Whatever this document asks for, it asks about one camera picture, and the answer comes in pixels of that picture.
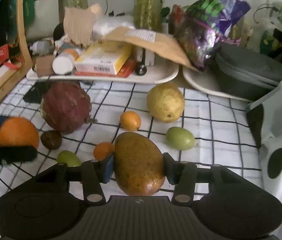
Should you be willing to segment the white tray left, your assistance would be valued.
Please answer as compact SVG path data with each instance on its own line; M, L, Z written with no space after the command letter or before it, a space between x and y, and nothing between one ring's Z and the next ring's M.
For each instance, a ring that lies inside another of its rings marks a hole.
M53 75L38 77L32 69L26 74L26 78L32 81L49 80L75 80L75 81L104 81L104 82L123 82L157 85L173 80L179 72L179 65L165 59L158 59L155 66L147 68L143 76L131 73L128 77L106 77L106 76L76 76L76 75Z

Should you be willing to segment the large orange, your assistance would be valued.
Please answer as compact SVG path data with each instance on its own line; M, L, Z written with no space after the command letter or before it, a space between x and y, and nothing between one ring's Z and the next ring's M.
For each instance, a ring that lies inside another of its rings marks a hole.
M23 117L8 118L0 127L0 146L39 146L37 128Z

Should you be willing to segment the white tray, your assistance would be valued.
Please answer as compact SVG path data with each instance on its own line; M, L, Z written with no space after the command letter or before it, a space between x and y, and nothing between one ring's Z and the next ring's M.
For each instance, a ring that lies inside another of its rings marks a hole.
M182 72L185 81L187 81L187 83L196 90L213 96L250 102L250 100L248 99L240 98L222 92L216 81L215 76L210 70L206 70L203 74L200 74L198 72L195 72L194 70L183 66Z
M165 59L158 59L155 66L147 68L143 76L131 73L128 77L106 77L106 76L76 76L76 75L53 75L38 77L32 69L26 74L26 78L32 81L49 80L75 80L75 81L104 81L104 82L123 82L157 85L173 80L179 72L179 65Z

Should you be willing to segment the green plum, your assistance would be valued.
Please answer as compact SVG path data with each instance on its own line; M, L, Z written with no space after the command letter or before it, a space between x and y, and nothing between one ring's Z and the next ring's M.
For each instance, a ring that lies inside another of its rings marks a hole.
M185 128L170 127L165 138L169 146L179 151L187 151L195 146L194 135Z
M65 163L68 167L78 167L81 165L81 160L71 151L61 151L57 156L57 163Z

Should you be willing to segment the red cabbage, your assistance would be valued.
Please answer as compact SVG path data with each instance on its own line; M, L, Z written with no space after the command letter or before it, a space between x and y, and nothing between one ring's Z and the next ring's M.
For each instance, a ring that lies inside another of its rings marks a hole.
M70 134L88 123L92 105L80 84L72 81L54 82L42 96L40 113L52 129Z

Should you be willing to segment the torn brown paper bag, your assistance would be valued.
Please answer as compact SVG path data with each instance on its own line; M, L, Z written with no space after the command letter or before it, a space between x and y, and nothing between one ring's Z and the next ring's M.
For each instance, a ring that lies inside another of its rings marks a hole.
M65 7L63 26L66 41L84 48L88 47L92 42L93 26L102 15L103 11L98 3L87 9Z

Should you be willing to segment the white tray right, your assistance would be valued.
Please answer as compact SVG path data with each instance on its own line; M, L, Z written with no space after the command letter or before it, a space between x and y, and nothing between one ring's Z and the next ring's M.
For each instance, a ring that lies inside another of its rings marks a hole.
M215 76L210 70L206 70L203 74L200 74L198 72L195 72L194 70L183 66L182 72L185 81L187 81L187 83L196 90L213 96L250 102L250 100L248 99L240 98L222 92L216 81Z

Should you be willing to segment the purple foil snack bag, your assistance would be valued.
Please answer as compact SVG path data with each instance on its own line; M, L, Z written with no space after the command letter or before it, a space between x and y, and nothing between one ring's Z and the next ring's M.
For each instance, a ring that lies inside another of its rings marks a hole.
M205 71L217 45L249 10L244 0L198 0L188 7L174 37L195 70Z

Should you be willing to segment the yellow white box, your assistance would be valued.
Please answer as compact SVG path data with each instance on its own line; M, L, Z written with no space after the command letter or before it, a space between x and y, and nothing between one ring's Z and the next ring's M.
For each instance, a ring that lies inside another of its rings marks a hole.
M132 53L132 44L104 41L90 45L75 61L77 72L117 75Z

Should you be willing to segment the small orange kumquat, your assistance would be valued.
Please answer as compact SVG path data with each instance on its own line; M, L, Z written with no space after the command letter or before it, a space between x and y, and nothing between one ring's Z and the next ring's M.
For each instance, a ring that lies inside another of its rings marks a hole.
M97 144L93 150L93 156L98 161L104 160L109 154L114 151L114 144L111 142L101 142Z
M120 125L127 131L137 131L141 127L141 118L134 111L125 111L120 116Z

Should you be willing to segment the small orange kumquat far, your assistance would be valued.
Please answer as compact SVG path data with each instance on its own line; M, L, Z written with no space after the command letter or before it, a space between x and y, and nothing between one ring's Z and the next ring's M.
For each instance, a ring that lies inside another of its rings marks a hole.
M120 125L127 131L137 131L141 127L141 118L134 111L125 111L120 116Z

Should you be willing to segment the wooden chair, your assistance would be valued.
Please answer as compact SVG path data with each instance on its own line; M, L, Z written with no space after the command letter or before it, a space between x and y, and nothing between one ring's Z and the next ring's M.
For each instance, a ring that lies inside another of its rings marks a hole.
M33 67L25 26L34 20L34 0L0 0L0 103Z

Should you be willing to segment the brown cardboard small box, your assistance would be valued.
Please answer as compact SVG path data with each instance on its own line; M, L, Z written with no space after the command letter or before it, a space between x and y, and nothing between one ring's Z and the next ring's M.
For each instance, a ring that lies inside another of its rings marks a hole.
M39 56L35 61L35 72L38 77L54 75L52 63L55 59L54 55Z

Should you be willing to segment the yellow pear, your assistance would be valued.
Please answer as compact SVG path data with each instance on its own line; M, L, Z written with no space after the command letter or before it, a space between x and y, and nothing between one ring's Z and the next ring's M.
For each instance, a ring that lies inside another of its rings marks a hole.
M181 117L185 100L173 82L166 82L149 90L146 104L149 113L155 119L164 123L172 123Z

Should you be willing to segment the dark grey zip case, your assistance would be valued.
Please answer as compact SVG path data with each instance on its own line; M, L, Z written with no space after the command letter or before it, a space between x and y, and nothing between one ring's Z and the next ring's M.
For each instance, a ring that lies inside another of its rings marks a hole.
M235 45L222 43L213 58L212 71L222 92L256 101L282 81L282 64Z

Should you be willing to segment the brown green mango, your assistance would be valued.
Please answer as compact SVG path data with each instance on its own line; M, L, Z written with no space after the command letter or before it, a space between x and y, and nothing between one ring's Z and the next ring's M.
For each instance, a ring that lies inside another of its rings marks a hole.
M117 136L114 175L129 196L151 196L164 184L164 160L159 148L147 137L124 132Z

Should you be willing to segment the white cylinder jar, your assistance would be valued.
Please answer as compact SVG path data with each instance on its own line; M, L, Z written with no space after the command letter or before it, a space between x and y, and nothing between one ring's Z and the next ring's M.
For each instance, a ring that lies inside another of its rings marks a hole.
M52 63L53 72L56 75L66 75L74 70L74 64L79 57L76 51L64 51L59 54Z

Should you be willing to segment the small orange kumquat near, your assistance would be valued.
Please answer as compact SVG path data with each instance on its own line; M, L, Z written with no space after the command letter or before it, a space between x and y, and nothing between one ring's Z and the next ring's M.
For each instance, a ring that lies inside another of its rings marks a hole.
M104 160L109 154L114 151L114 144L111 142L101 142L97 144L93 150L93 156L98 161Z

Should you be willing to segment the checked tablecloth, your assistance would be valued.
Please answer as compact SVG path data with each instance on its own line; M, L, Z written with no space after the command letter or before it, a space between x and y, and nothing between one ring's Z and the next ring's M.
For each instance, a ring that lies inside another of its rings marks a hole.
M26 78L21 80L0 104L0 114L30 120L41 135L51 127L41 117L39 104L23 99L34 84L35 81ZM61 151L75 153L82 162L93 159L95 146L105 141L114 142L124 132L119 127L124 111L139 115L142 125L137 132L152 140L162 153L169 152L174 159L194 162L200 168L210 168L212 164L226 166L262 188L258 151L245 118L247 103L178 86L185 98L185 109L177 121L166 124L157 121L148 112L146 96L153 85L101 81L81 83L91 98L91 116L97 122L84 124L77 131L63 135L63 143L58 150L48 150L40 143L38 157L31 163L1 167L0 197L56 164ZM170 127L190 131L195 137L195 146L188 151L171 148L165 140Z

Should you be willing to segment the plant trunk right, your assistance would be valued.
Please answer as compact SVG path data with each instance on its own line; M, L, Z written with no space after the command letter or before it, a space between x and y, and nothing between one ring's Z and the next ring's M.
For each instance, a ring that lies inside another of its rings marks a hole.
M137 29L161 30L161 0L134 0L134 26Z

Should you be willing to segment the brown paper envelope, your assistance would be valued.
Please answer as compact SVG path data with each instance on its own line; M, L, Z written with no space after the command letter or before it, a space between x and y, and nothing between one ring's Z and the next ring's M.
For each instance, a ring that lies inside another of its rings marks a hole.
M181 64L189 69L198 70L192 66L184 50L171 35L145 29L130 29L118 27L102 37L103 40L130 43L134 46L153 51L164 59Z

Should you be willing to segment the dark brown round fruit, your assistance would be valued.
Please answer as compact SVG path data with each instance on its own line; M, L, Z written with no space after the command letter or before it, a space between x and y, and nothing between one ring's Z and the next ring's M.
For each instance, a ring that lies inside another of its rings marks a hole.
M57 150L63 142L61 134L54 130L45 131L42 133L40 139L42 145L49 150Z

